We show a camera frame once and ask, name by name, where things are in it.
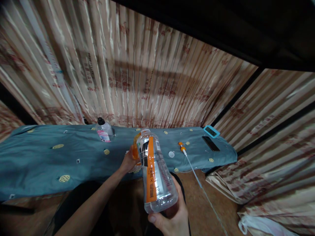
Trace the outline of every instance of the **floor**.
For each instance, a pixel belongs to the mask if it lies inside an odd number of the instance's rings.
[[[243,235],[237,224],[238,205],[226,198],[205,181],[204,173],[196,174],[212,202],[228,235]],[[179,173],[185,189],[186,204],[189,212],[191,234],[225,235],[206,196],[199,187],[192,172]],[[68,193],[49,196],[10,200],[7,204],[22,207],[34,207],[36,213],[28,216],[0,214],[0,226],[5,235],[47,235],[53,230],[53,216]],[[142,179],[121,183],[113,193],[109,202],[111,224],[115,235],[143,235],[147,224],[147,214],[143,208]]]

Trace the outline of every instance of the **striped curtain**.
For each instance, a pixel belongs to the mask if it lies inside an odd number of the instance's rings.
[[[315,234],[315,111],[220,168],[206,180],[238,204],[240,215],[270,218]]]
[[[239,151],[313,101],[314,73],[265,69],[215,128]]]
[[[202,126],[257,68],[109,0],[3,7],[0,81],[40,124]]]
[[[22,125],[23,122],[0,101],[0,143],[9,137],[14,129]]]

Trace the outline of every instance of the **plastic bottle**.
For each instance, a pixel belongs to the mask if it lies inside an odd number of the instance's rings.
[[[139,136],[141,135],[141,133],[138,133],[135,137],[134,137],[134,143],[132,145],[132,156],[135,160],[137,160],[139,158],[139,154],[138,154],[138,148],[137,148],[137,140],[139,138]],[[132,168],[131,171],[129,171],[129,173],[131,172],[134,172],[134,171],[137,171],[139,169],[141,169],[142,166],[141,166],[141,162],[139,161],[135,166],[134,168]]]
[[[114,134],[112,127],[110,124],[105,122],[102,117],[97,119],[95,129],[103,142],[109,143],[113,140]]]
[[[177,202],[178,193],[165,164],[158,137],[149,129],[143,129],[137,148],[142,164],[144,209],[147,213],[164,211]]]

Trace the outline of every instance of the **black phone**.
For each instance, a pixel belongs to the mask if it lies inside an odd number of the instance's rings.
[[[208,136],[202,136],[202,138],[212,151],[220,151],[220,149],[214,144],[214,142]]]

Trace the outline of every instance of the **teal bed sheet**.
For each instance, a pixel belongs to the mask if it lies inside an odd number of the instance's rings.
[[[89,180],[105,181],[119,168],[139,131],[113,126],[115,138],[113,142],[105,143],[94,127],[41,125],[22,126],[14,130],[0,144],[0,201],[68,191]],[[185,144],[194,169],[213,168],[237,161],[234,148],[220,136],[211,138],[220,152],[211,151],[202,139],[207,134],[200,127],[151,131],[159,138],[171,172],[175,169],[179,172],[191,170],[178,142]],[[169,157],[170,151],[174,151],[175,157]],[[123,180],[141,176],[139,171],[127,174]]]

